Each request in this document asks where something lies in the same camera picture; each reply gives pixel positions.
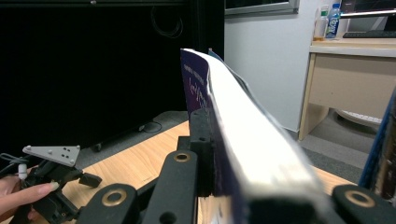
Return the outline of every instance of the plastic water bottle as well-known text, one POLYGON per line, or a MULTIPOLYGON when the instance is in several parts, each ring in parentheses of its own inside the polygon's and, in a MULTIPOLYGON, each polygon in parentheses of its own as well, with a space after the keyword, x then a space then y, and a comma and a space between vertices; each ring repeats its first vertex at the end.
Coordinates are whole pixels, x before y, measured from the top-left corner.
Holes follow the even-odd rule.
POLYGON ((326 35, 326 26, 329 21, 327 18, 327 12, 329 5, 324 5, 320 9, 320 16, 315 21, 314 41, 324 40, 326 35))
POLYGON ((326 38, 331 39, 337 36, 338 24, 340 23, 340 4, 332 4, 329 12, 329 24, 327 25, 326 38))

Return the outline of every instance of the gray floor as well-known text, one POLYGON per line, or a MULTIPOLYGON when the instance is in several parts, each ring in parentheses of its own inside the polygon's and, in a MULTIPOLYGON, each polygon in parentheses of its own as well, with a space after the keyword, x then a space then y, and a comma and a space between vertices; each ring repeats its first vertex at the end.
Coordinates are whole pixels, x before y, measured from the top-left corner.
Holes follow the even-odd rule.
MULTIPOLYGON (((153 118, 144 129, 131 130, 104 142, 100 150, 93 147, 81 150, 77 167, 83 169, 187 119, 186 111, 164 112, 153 118)), ((331 110, 329 116, 299 144, 316 167, 358 183, 375 133, 374 128, 339 119, 331 110)))

